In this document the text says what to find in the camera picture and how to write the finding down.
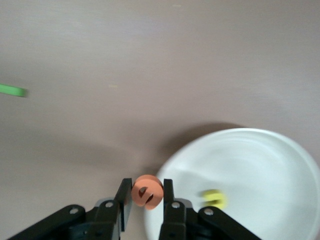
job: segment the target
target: white bowl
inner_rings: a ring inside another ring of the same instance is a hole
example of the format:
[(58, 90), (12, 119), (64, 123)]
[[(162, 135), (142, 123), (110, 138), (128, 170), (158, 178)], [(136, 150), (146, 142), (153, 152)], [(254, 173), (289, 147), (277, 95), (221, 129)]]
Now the white bowl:
[[(320, 228), (320, 172), (296, 142), (275, 132), (234, 128), (189, 143), (161, 168), (174, 196), (203, 207), (202, 191), (219, 189), (223, 211), (263, 240), (314, 240)], [(145, 212), (149, 240), (158, 240), (163, 203)]]

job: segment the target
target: green strip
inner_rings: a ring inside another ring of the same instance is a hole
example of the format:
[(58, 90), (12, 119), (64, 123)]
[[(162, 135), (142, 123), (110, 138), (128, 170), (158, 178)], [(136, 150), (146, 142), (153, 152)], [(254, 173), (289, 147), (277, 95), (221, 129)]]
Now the green strip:
[(20, 87), (16, 87), (16, 86), (8, 86), (8, 85), (0, 84), (0, 93), (9, 94), (9, 95), (18, 96), (18, 97), (24, 97), (26, 96), (27, 90)]

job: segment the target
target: yellow toy piece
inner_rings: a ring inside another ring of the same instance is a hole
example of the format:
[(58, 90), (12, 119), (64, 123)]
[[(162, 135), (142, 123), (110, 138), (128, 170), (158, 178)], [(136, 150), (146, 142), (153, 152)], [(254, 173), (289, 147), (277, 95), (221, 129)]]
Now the yellow toy piece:
[(227, 206), (227, 197), (218, 189), (204, 191), (202, 197), (205, 199), (205, 207), (211, 206), (224, 209)]

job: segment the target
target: silver bolt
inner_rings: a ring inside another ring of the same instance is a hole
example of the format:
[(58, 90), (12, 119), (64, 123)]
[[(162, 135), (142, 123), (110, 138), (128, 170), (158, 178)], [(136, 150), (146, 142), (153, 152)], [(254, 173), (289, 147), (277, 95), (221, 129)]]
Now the silver bolt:
[(79, 212), (79, 209), (78, 208), (72, 208), (70, 211), (69, 211), (69, 213), (70, 214), (76, 214), (77, 212)]
[(208, 216), (212, 216), (214, 214), (214, 211), (212, 209), (210, 209), (210, 208), (206, 208), (204, 210), (204, 214), (208, 215)]
[(175, 201), (175, 202), (173, 202), (173, 203), (171, 204), (171, 206), (172, 206), (174, 209), (178, 209), (178, 208), (180, 208), (180, 203), (178, 203), (177, 201)]
[(111, 202), (111, 201), (108, 201), (106, 204), (105, 204), (105, 207), (106, 208), (111, 208), (114, 204)]

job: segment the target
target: orange disc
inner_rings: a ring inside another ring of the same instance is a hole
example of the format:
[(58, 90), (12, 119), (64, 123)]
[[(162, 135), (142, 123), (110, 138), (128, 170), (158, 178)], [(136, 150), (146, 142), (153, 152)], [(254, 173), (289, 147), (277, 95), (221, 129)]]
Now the orange disc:
[(164, 188), (161, 181), (153, 175), (138, 177), (131, 190), (132, 200), (139, 207), (154, 209), (164, 197)]

